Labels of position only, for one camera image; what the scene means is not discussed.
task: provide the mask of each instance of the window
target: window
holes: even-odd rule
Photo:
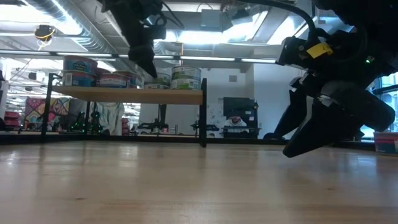
[[[387,77],[381,77],[381,87],[389,87],[398,84],[398,73],[391,74]]]
[[[390,126],[390,131],[398,132],[398,91],[383,94],[382,100],[396,111],[396,120]]]

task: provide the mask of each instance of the fluorescent light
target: fluorescent light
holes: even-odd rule
[[[313,22],[316,22],[318,20],[318,16],[315,16],[314,18],[312,18],[312,21]],[[303,27],[303,29],[300,29],[300,31],[298,32],[298,33],[296,33],[294,36],[295,37],[297,37],[297,38],[299,38],[301,35],[303,35],[303,33],[305,32],[305,31],[307,31],[307,29],[308,29],[308,24],[306,24],[304,27]]]
[[[275,59],[251,59],[251,58],[242,58],[242,62],[250,62],[250,63],[275,63]]]
[[[59,52],[59,56],[76,55],[82,57],[112,57],[111,54],[92,54],[92,53],[72,53],[72,52]]]
[[[15,55],[50,55],[49,52],[39,52],[33,50],[0,50],[0,54],[15,54]]]
[[[268,40],[267,44],[281,44],[286,37],[294,35],[294,21],[291,17],[285,19],[285,21],[275,30],[274,35]]]
[[[116,58],[92,58],[93,60],[102,61],[102,62],[115,62]]]
[[[46,94],[30,94],[30,93],[7,93],[7,96],[25,96],[25,97],[38,97],[38,98],[46,98]],[[51,98],[72,98],[71,96],[66,95],[57,95],[52,94]]]
[[[52,17],[29,6],[1,5],[0,20],[10,22],[48,22]]]
[[[219,10],[221,7],[220,3],[209,3],[207,4],[202,4],[199,8],[199,3],[195,2],[168,2],[167,5],[170,7],[170,9],[173,12],[201,12],[202,8],[204,9],[213,9],[213,10]]]
[[[155,55],[154,59],[173,59],[173,56],[167,56],[167,55]]]
[[[233,62],[235,58],[221,58],[221,57],[194,57],[194,56],[181,56],[182,60],[211,60],[219,62]]]
[[[183,31],[178,41],[185,44],[219,44],[222,33],[207,31]]]

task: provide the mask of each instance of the can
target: can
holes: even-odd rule
[[[81,56],[67,55],[63,58],[63,69],[95,74],[98,62]]]
[[[201,70],[190,66],[177,66],[172,69],[172,90],[200,90]]]
[[[172,81],[172,90],[200,90],[200,81],[187,78],[179,78]]]
[[[62,75],[64,86],[92,87],[96,79],[96,75],[73,70],[63,70]]]
[[[140,88],[142,87],[142,78],[138,74],[127,71],[116,71],[114,73],[128,76],[130,78],[130,88],[137,88],[138,86]]]
[[[99,87],[129,88],[130,78],[117,73],[104,73],[99,78]]]
[[[160,85],[167,85],[170,86],[172,81],[172,76],[166,73],[158,72],[157,78],[150,77],[146,80],[146,83],[158,83]]]
[[[100,77],[102,74],[105,73],[111,73],[110,71],[108,71],[107,69],[103,69],[103,68],[97,68],[95,70],[95,75],[97,75],[97,79],[96,79],[96,85],[95,86],[99,86],[100,85]]]
[[[159,84],[159,83],[145,83],[144,89],[152,89],[152,90],[168,90],[169,86]]]

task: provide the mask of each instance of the ceiling light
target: ceiling light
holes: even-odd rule
[[[174,57],[173,56],[168,56],[168,55],[155,55],[154,59],[169,59],[172,60]]]
[[[9,22],[50,22],[52,17],[29,6],[1,5],[0,20]]]
[[[222,33],[207,31],[183,31],[178,41],[185,44],[219,44]]]
[[[195,2],[167,2],[167,5],[173,12],[200,12],[204,7],[206,9],[220,10],[220,3],[200,3]],[[162,8],[162,11],[168,11],[166,7]]]
[[[294,35],[294,21],[291,17],[288,17],[274,32],[274,35],[272,35],[268,40],[267,44],[281,44],[286,37],[290,37],[292,35]]]
[[[222,57],[194,57],[194,56],[181,56],[182,60],[210,60],[219,62],[233,62],[235,58],[222,58]]]
[[[102,62],[115,62],[116,58],[92,58],[93,60],[102,61]]]
[[[50,52],[40,52],[33,50],[0,50],[0,54],[16,54],[16,55],[50,55]]]
[[[253,59],[253,58],[242,58],[242,62],[250,63],[275,63],[275,59]]]
[[[71,52],[59,52],[60,56],[76,55],[82,57],[112,57],[111,54],[92,54],[92,53],[71,53]]]

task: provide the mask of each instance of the pipe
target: pipe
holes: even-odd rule
[[[101,32],[91,23],[82,11],[70,0],[25,0],[36,10],[52,16],[59,23],[66,24],[72,18],[82,28],[82,36],[90,38],[74,38],[78,45],[90,53],[115,54],[116,49],[103,37]],[[108,62],[117,70],[134,70],[134,65],[118,59]]]

